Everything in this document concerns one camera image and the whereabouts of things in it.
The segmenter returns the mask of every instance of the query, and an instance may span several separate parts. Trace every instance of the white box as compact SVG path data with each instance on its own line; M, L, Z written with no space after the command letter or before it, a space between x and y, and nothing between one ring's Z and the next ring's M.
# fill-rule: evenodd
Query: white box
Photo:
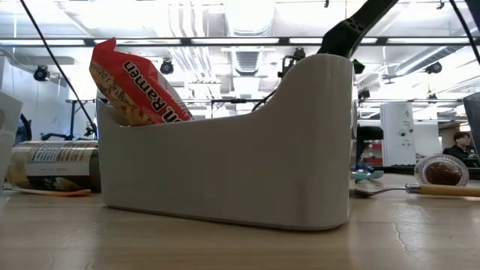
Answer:
M0 188L3 187L10 164L22 105L22 101L0 91Z
M337 227L349 216L352 79L348 59L312 55L255 112L139 127L122 126L98 101L103 201L210 221Z

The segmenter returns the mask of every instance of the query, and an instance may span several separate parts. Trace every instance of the instant ramen package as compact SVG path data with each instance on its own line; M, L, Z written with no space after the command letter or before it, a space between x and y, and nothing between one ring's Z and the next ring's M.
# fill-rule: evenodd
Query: instant ramen package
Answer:
M146 58L116 52L116 39L93 49L90 74L130 125L182 122L192 115L179 94Z

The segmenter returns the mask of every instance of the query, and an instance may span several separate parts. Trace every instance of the wooden spoon handle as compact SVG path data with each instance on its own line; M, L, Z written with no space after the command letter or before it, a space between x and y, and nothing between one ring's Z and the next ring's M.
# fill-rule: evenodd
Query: wooden spoon handle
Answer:
M480 188L456 187L441 184L420 184L419 194L461 197L480 197Z

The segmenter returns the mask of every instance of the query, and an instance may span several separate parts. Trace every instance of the wooden desk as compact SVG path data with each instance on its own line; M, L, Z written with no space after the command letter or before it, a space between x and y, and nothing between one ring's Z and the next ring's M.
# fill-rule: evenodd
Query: wooden desk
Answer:
M381 182L398 186L415 179L386 175ZM0 205L2 270L480 267L475 198L392 191L354 200L348 224L309 233L109 209L99 196L7 193Z

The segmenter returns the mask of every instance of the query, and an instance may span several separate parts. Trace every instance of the person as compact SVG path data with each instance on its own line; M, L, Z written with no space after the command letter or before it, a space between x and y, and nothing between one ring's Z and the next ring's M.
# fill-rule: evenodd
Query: person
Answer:
M443 154L451 155L465 162L466 158L477 158L475 148L470 145L470 135L467 132L457 132L453 136L455 145L445 148Z

